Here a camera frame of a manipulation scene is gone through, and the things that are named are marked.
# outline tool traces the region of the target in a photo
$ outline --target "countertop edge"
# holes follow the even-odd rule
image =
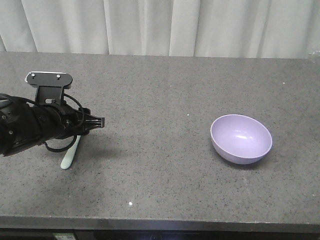
[[[1,216],[0,229],[166,230],[270,233],[320,233],[320,224],[277,222],[221,222],[173,219],[105,219]]]

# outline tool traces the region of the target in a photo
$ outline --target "gray countertop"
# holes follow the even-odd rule
[[[106,123],[68,170],[43,145],[1,156],[0,228],[320,232],[311,61],[0,52],[0,92],[33,100],[30,71],[71,74],[66,93]],[[210,126],[225,114],[262,122],[270,153],[223,160]]]

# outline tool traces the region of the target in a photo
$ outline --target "curtain fold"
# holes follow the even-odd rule
[[[306,58],[320,0],[0,0],[0,51]]]

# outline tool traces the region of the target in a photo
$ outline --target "lavender bowl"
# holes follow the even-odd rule
[[[214,149],[235,164],[252,164],[262,159],[272,147],[268,129],[257,120],[238,114],[224,115],[211,125]]]

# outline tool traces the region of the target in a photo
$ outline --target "metal bracket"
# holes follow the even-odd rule
[[[64,102],[65,89],[71,88],[71,75],[63,72],[31,71],[24,79],[28,84],[37,88],[35,102],[39,104]]]

